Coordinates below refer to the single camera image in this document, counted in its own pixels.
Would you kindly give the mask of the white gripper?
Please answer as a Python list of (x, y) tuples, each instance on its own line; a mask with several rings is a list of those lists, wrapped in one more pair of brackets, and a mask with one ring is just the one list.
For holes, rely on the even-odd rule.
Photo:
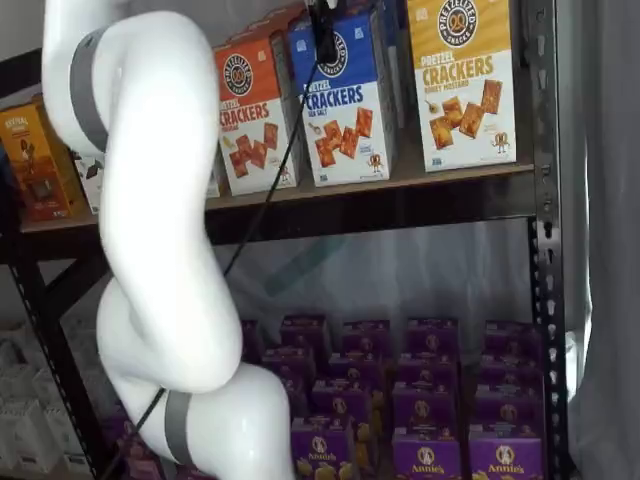
[(342, 62), (346, 55), (344, 39), (338, 30), (342, 9), (339, 1), (308, 1), (307, 10), (318, 61), (325, 63)]

